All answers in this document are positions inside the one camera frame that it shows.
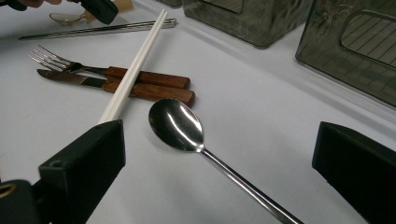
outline white table surface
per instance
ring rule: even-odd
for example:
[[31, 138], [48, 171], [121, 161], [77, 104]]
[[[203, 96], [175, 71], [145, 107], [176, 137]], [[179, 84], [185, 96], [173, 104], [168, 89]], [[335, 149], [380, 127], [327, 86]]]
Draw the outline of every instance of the white table surface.
[[[178, 25], [160, 32], [143, 70], [191, 78], [206, 147], [304, 223], [365, 223], [311, 166], [318, 126], [344, 125], [395, 149], [396, 112], [297, 64], [303, 26], [254, 49], [151, 0], [134, 1], [111, 25], [155, 21], [163, 8]], [[112, 97], [40, 77], [27, 54], [42, 45], [88, 65], [128, 67], [149, 33], [17, 39], [103, 26], [49, 18], [82, 11], [66, 1], [24, 12], [0, 8], [2, 181], [34, 184], [37, 167], [96, 125]], [[88, 223], [279, 223], [199, 154], [159, 140], [148, 123], [152, 104], [131, 98], [120, 115], [127, 164]]]

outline cutlery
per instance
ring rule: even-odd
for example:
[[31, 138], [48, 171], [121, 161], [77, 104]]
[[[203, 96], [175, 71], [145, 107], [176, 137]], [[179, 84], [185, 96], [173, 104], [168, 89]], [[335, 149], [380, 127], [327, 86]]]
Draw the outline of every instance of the cutlery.
[[284, 224], [303, 224], [274, 200], [250, 184], [225, 162], [204, 146], [202, 125], [193, 112], [176, 99], [163, 99], [155, 103], [148, 113], [152, 130], [167, 145], [185, 152], [198, 152], [220, 169], [236, 185], [252, 196], [261, 206]]
[[[107, 35], [115, 33], [125, 33], [132, 31], [145, 31], [151, 29], [154, 21], [142, 21], [137, 23], [130, 23], [124, 25], [105, 26], [100, 28], [82, 29], [74, 31], [65, 31], [57, 33], [47, 33], [40, 35], [24, 35], [18, 38], [19, 40], [34, 40], [34, 39], [52, 39], [62, 37], [74, 37], [84, 35]], [[177, 24], [176, 19], [168, 19], [163, 23], [163, 28], [174, 28]]]
[[120, 115], [121, 110], [125, 106], [128, 94], [133, 88], [134, 83], [136, 82], [140, 69], [142, 68], [143, 63], [147, 59], [149, 51], [154, 45], [155, 39], [161, 31], [163, 27], [163, 22], [165, 21], [167, 15], [168, 13], [165, 11], [165, 9], [163, 9], [160, 13], [160, 16], [158, 16], [157, 20], [152, 26], [152, 29], [150, 30], [148, 36], [146, 37], [145, 42], [143, 42], [142, 47], [137, 52], [136, 57], [134, 57], [132, 64], [129, 66], [125, 77], [120, 83], [120, 87], [117, 88], [116, 92], [114, 92], [110, 103], [108, 103], [105, 112], [99, 119], [99, 123], [114, 120]]
[[[40, 76], [50, 80], [87, 87], [101, 88], [108, 92], [115, 92], [121, 82], [121, 80], [115, 78], [102, 79], [72, 73], [53, 72], [43, 69], [37, 69], [37, 72]], [[192, 106], [195, 99], [195, 93], [193, 91], [145, 83], [135, 83], [130, 92], [130, 96], [150, 101], [158, 101], [165, 98], [175, 98], [189, 106]]]
[[[114, 77], [122, 79], [127, 71], [125, 68], [113, 67], [98, 68], [83, 65], [81, 63], [69, 61], [59, 55], [56, 55], [42, 46], [29, 54], [29, 57], [47, 67], [51, 71], [74, 73], [77, 71], [86, 71], [105, 77]], [[188, 77], [171, 76], [159, 73], [140, 71], [137, 82], [151, 85], [166, 86], [178, 89], [187, 89], [190, 86]]]
[[72, 15], [72, 14], [64, 14], [64, 13], [50, 13], [49, 17], [53, 21], [57, 21], [62, 25], [71, 25], [75, 22], [81, 21], [85, 19], [85, 12], [81, 15]]

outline plastic container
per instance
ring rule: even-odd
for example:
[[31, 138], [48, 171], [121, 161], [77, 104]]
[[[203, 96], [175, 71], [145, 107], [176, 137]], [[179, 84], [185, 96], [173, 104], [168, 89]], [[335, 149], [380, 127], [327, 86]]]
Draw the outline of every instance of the plastic container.
[[396, 108], [396, 1], [316, 0], [296, 58]]
[[259, 49], [305, 22], [312, 0], [183, 0], [187, 17]]

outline chopstick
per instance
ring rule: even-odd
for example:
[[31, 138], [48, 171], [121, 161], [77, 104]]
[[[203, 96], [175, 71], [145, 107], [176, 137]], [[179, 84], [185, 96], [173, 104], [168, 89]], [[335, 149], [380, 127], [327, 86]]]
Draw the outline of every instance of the chopstick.
[[99, 119], [99, 124], [114, 120], [119, 116], [121, 110], [125, 105], [126, 100], [128, 99], [128, 95], [131, 92], [132, 87], [134, 86], [134, 82], [139, 75], [140, 69], [142, 68], [147, 56], [149, 55], [149, 51], [154, 44], [154, 40], [158, 36], [161, 28], [163, 27], [163, 22], [165, 21], [167, 14], [168, 13], [165, 12], [164, 9], [161, 11], [160, 16], [155, 21], [151, 31], [148, 34], [148, 37], [143, 43], [143, 46], [138, 51], [136, 57], [134, 58], [134, 61], [132, 62], [124, 78], [122, 79], [122, 82], [120, 83], [119, 87], [111, 98], [110, 103], [108, 104], [104, 114]]
[[[62, 37], [74, 37], [84, 35], [107, 35], [115, 33], [125, 33], [133, 31], [144, 31], [152, 28], [154, 21], [143, 21], [137, 23], [130, 23], [125, 25], [105, 26], [101, 28], [91, 28], [84, 30], [74, 30], [66, 32], [48, 33], [41, 35], [24, 35], [18, 38], [19, 40], [33, 40], [33, 39], [52, 39]], [[173, 28], [177, 24], [176, 19], [165, 20], [163, 28]]]

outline spoon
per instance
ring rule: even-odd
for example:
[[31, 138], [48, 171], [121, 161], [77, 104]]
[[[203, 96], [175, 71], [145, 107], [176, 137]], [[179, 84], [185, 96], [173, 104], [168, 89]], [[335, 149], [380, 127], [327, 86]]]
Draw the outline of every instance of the spoon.
[[204, 146], [204, 132], [200, 121], [179, 100], [163, 99], [155, 103], [148, 113], [148, 122], [157, 136], [170, 147], [185, 152], [201, 153], [282, 223], [303, 224], [297, 217], [282, 208], [225, 162], [209, 152]]
[[50, 13], [49, 17], [54, 21], [59, 22], [62, 25], [71, 25], [77, 21], [86, 18], [85, 13], [81, 15], [70, 15], [70, 14], [63, 14], [63, 13]]

